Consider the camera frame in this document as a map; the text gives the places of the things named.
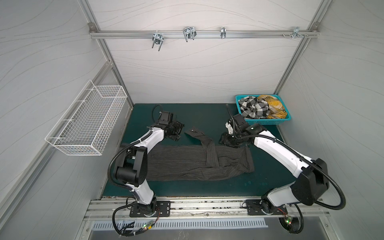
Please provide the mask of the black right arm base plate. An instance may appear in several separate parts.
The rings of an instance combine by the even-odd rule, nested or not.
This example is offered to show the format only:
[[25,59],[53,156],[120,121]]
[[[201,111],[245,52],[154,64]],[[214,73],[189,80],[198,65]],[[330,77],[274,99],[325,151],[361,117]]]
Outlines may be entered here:
[[245,209],[250,216],[284,216],[285,206],[276,207],[268,200],[245,200]]

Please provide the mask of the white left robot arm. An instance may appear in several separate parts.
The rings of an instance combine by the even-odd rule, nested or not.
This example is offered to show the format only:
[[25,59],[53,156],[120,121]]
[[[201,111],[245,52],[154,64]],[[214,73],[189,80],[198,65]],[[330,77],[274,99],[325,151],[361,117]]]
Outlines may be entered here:
[[108,181],[129,190],[143,214],[152,215],[157,204],[156,195],[146,180],[148,154],[165,138],[178,141],[183,127],[179,121],[157,121],[142,137],[124,145],[109,164]]

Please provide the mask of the dark grey striped shirt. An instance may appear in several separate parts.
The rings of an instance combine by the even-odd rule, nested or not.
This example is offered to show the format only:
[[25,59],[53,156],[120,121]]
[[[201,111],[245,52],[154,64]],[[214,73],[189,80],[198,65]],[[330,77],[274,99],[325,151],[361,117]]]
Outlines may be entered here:
[[255,171],[248,147],[217,146],[199,129],[186,135],[199,145],[165,146],[158,144],[148,153],[148,181],[221,181]]

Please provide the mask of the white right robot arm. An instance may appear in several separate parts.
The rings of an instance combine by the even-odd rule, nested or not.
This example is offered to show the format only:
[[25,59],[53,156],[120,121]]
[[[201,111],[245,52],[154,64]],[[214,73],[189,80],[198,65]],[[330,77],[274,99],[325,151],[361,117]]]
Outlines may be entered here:
[[[329,176],[327,164],[322,159],[313,160],[300,154],[259,124],[241,128],[226,123],[226,128],[227,132],[221,138],[224,145],[239,147],[250,143],[272,156],[296,178],[291,184],[272,189],[262,196],[260,205],[265,214],[270,215],[283,205],[297,203],[306,206],[317,204],[330,210],[341,210],[346,206],[341,187]],[[340,197],[338,205],[319,201],[330,186],[336,189]]]

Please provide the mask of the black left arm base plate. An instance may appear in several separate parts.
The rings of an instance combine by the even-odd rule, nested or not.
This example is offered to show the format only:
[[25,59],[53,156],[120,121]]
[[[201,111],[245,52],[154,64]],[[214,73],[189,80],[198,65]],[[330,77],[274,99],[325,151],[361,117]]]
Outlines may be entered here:
[[153,202],[149,205],[134,204],[130,210],[131,218],[169,217],[171,210],[170,201]]

